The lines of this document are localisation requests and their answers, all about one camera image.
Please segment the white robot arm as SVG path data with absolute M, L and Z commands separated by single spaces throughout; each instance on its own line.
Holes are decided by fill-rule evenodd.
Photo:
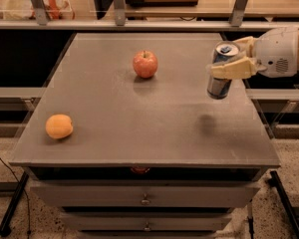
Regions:
M 272 29 L 258 38 L 233 42 L 237 54 L 225 62 L 213 62 L 210 74 L 217 79 L 249 79 L 256 74 L 268 78 L 292 77 L 299 73 L 299 27 Z

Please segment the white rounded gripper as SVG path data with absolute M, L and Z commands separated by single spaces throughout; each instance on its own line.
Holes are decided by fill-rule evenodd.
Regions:
M 258 39 L 248 36 L 234 40 L 240 50 L 256 59 L 258 73 L 268 78 L 292 77 L 297 73 L 299 30 L 296 27 L 272 29 Z M 248 57 L 213 64 L 211 75 L 221 80 L 249 79 L 257 73 Z

